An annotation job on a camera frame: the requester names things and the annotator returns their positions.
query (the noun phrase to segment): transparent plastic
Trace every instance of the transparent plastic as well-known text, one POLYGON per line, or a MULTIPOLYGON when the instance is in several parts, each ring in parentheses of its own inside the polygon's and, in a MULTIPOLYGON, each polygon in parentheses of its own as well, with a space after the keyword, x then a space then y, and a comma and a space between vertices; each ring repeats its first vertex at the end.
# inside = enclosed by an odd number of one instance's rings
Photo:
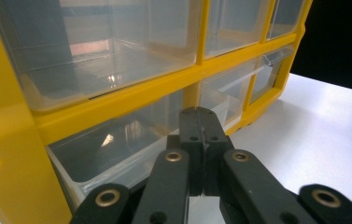
POLYGON ((281 63, 293 52, 294 48, 288 45, 262 56, 263 69, 257 74, 251 96, 251 103, 258 100, 274 86, 281 63))
POLYGON ((104 183, 133 187, 146 177, 167 134, 177 132, 183 91, 48 146, 71 207, 104 183))
POLYGON ((275 10, 267 39, 273 39, 295 31, 301 16, 303 0, 275 0, 275 10))
POLYGON ((269 0, 211 0, 205 58, 257 43, 269 0))
POLYGON ((0 30, 34 110, 191 66, 200 0, 0 0, 0 30))
POLYGON ((261 69, 256 58, 203 80, 199 105, 213 110, 227 131, 240 121, 249 80, 261 69))

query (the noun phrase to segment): white surface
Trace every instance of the white surface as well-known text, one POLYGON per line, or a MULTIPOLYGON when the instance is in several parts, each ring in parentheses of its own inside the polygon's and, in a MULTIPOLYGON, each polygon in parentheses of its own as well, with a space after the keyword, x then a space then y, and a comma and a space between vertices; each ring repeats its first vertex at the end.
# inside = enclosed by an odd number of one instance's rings
MULTIPOLYGON (((280 99, 231 139, 254 153, 285 188, 297 193, 318 183, 352 200, 352 90, 291 75, 280 99)), ((193 206, 190 220, 203 216, 202 223, 223 223, 218 200, 209 201, 214 203, 202 209, 193 206)))

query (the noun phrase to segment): metal screw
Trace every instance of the metal screw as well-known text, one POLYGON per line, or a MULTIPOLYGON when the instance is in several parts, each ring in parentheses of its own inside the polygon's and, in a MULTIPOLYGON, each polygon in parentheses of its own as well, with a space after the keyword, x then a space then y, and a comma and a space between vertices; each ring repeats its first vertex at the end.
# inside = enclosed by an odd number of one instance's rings
POLYGON ((108 207, 116 203, 119 199, 119 191, 117 191, 116 189, 106 189, 97 195, 96 204, 100 207, 108 207))
POLYGON ((236 161, 248 161, 248 155, 244 152, 234 152, 232 158, 236 161))
POLYGON ((321 203, 327 207, 337 208, 342 204, 338 197, 324 189, 313 190, 312 196, 318 203, 321 203))
POLYGON ((181 161, 182 155, 179 152, 170 152, 166 154, 165 158, 168 161, 181 161))

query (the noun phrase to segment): yellow storage cabinet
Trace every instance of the yellow storage cabinet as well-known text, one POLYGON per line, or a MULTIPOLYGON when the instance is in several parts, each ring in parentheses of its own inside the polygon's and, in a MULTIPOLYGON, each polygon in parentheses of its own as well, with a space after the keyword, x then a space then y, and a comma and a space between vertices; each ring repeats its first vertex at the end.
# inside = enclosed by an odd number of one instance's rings
MULTIPOLYGON (((83 22, 92 24, 104 22, 105 24, 108 18, 106 18, 107 14, 103 13, 103 8, 112 10, 111 15, 115 19, 111 20, 129 22, 126 28, 130 26, 130 29, 123 29, 125 26, 115 21, 115 24, 112 23, 112 30, 108 31, 109 33, 103 33, 100 30, 94 30, 94 27, 88 24, 87 27, 92 28, 90 32, 96 33, 93 36, 80 35, 85 39, 71 38, 77 36, 73 35, 75 32, 82 32, 79 29, 66 30, 68 31, 68 33, 65 32, 68 45, 60 46, 56 50, 62 52, 64 48, 68 48, 67 53, 72 51, 72 57, 68 57, 69 55, 63 57, 68 60, 65 63, 72 64, 72 66, 50 71, 58 76, 66 76, 67 70, 74 69, 74 72, 70 74, 79 76, 79 79, 73 80, 68 76, 62 79, 62 81, 66 80, 63 84, 68 91, 63 91, 62 82, 50 84, 54 86, 45 86, 46 79, 35 78, 37 69, 41 69, 39 73, 45 75, 49 72, 49 70, 45 72, 45 69, 64 62, 50 61, 47 64, 40 64, 40 61, 33 62, 37 53, 45 55, 45 52, 31 51, 32 49, 28 48, 13 48, 14 46, 9 45, 9 40, 4 35, 6 32, 1 30, 1 24, 4 25, 7 20, 3 18, 4 20, 0 21, 0 221, 2 223, 67 223, 70 220, 70 208, 46 150, 49 145, 56 144, 108 120, 121 119, 137 113, 136 111, 144 110, 147 105, 160 102, 160 99, 174 92, 181 94, 180 107, 197 106, 202 102, 201 94, 204 94, 207 89, 204 85, 210 85, 209 80, 216 79, 214 75, 251 62, 251 60, 260 61, 257 64, 265 64, 265 56, 268 57, 271 53, 283 48, 292 48, 293 51, 289 56, 282 58, 281 63, 276 65, 277 73, 273 84, 265 85, 265 91, 260 91, 258 95, 254 94, 257 75, 248 75, 246 80, 243 79, 243 83, 249 84, 247 90, 239 95, 239 99, 232 97, 232 102, 239 104, 239 108, 234 104, 226 107, 228 113, 239 114, 238 118, 237 116, 231 117, 232 122, 224 121, 224 124, 228 124, 227 134, 256 120, 284 90, 295 53, 304 34, 304 22, 312 4, 312 0, 293 0, 292 4, 289 4, 289 0, 262 0, 257 1, 260 5, 246 4, 245 7, 251 7, 251 12, 254 11, 254 14, 248 15, 250 19, 252 18, 251 23, 238 26, 237 22, 232 23, 231 18, 238 15, 235 9, 239 6, 238 4, 243 5, 243 1, 238 3, 233 0, 212 0, 210 3, 204 0, 201 3, 192 0, 152 0, 144 6, 145 11, 141 11, 138 6, 146 1, 127 1, 132 4, 129 6, 133 8, 132 11, 128 11, 129 8, 124 5, 126 1, 112 1, 116 4, 113 7, 97 7, 101 6, 99 2, 92 1, 90 4, 95 4, 94 7, 84 7, 83 10, 73 12, 69 7, 65 8, 62 5, 84 6, 88 4, 84 1, 57 3, 51 1, 53 4, 60 5, 62 15, 77 15, 74 18, 60 18, 69 27, 78 28, 83 22), (169 6, 174 4, 172 7, 182 9, 183 19, 170 22, 165 27, 162 26, 158 22, 159 18, 176 16, 171 13, 162 15, 162 11, 158 8, 165 6, 164 4, 169 6), (133 27, 133 22, 127 20, 128 15, 144 16, 143 25, 146 27, 133 27), (146 35, 136 35, 134 31, 137 32, 138 29, 142 29, 140 32, 146 35), (94 38, 98 35, 103 35, 105 38, 94 38), (240 39, 243 37, 246 38, 246 43, 240 39), (113 51, 110 51, 108 47, 110 44, 113 46, 113 51), (86 48, 96 50, 94 51, 96 56, 105 55, 104 59, 103 57, 101 59, 108 60, 112 65, 104 63, 106 66, 100 65, 100 69, 97 67, 95 69, 91 64, 81 65, 80 62, 83 60, 92 62, 96 59, 92 58, 86 48), (120 58, 111 60, 111 55, 120 58), (138 59, 138 55, 144 55, 143 59, 138 59), (134 57, 137 57, 137 65, 156 64, 158 69, 149 70, 148 67, 141 73, 135 72, 138 71, 138 67, 133 71, 128 70, 127 68, 131 66, 123 64, 123 61, 131 62, 129 58, 134 59, 134 57), (161 60, 174 62, 179 66, 166 65, 163 68, 165 63, 161 60), (107 72, 113 69, 118 74, 129 73, 131 77, 143 74, 143 76, 128 82, 115 83, 115 79, 119 77, 116 77, 116 74, 107 75, 107 72), (88 85, 84 82, 86 81, 84 79, 86 70, 90 71, 90 74, 98 70, 104 71, 105 75, 102 75, 103 73, 94 75, 98 77, 98 81, 95 81, 99 84, 101 78, 110 78, 114 81, 114 85, 120 85, 118 87, 101 86, 93 91, 92 89, 82 90, 88 85), (45 95, 54 92, 56 92, 55 97, 50 98, 48 96, 53 95, 45 95)), ((15 6, 13 9, 16 12, 23 11, 22 7, 15 8, 15 6)), ((0 9, 5 10, 6 7, 0 4, 0 9)), ((46 9, 36 7, 34 10, 39 12, 39 10, 46 9)), ((42 11, 37 13, 37 15, 43 14, 45 13, 42 11)), ((258 66, 253 71, 259 74, 262 69, 258 66)))

